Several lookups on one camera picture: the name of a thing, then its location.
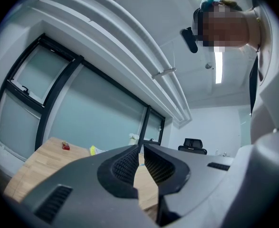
wooden table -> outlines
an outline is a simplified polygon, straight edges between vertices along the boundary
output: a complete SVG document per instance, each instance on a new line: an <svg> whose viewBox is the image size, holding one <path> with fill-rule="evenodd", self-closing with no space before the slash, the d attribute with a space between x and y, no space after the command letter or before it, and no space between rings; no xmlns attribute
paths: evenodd
<svg viewBox="0 0 279 228"><path fill-rule="evenodd" d="M88 149L69 144L70 150L63 150L62 140L50 138L37 149L12 177L4 194L20 202L27 193L47 177L68 163L90 156ZM144 155L139 154L139 164ZM135 174L134 187L138 189L139 206L147 209L158 202L158 187L146 166L139 166Z"/></svg>

red box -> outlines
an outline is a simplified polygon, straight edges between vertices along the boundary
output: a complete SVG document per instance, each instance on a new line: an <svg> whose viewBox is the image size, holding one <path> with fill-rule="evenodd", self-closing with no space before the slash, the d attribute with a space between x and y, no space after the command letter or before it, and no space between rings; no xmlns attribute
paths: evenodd
<svg viewBox="0 0 279 228"><path fill-rule="evenodd" d="M62 142L62 149L69 150L69 144L67 142Z"/></svg>

linear light fixture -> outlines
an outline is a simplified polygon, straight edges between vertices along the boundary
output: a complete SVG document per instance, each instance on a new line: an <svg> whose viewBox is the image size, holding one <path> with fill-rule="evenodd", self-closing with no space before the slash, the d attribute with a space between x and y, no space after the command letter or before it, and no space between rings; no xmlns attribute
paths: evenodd
<svg viewBox="0 0 279 228"><path fill-rule="evenodd" d="M215 83L220 84L223 77L223 53L215 52Z"/></svg>

black chair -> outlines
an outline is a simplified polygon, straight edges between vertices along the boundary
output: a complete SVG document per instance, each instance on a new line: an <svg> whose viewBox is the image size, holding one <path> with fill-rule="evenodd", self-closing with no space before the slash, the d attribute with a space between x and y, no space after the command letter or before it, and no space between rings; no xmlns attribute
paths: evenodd
<svg viewBox="0 0 279 228"><path fill-rule="evenodd" d="M178 150L196 154L207 154L207 150L202 148L200 139L185 139L183 145L178 146Z"/></svg>

neck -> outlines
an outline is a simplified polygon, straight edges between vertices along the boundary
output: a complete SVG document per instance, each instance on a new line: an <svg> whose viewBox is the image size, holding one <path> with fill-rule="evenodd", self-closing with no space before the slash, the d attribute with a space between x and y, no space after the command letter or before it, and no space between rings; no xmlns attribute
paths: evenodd
<svg viewBox="0 0 279 228"><path fill-rule="evenodd" d="M257 16L254 10L249 10L243 13L248 25L249 40L247 44L253 49L258 50L258 45L261 44L260 24L257 21Z"/></svg>

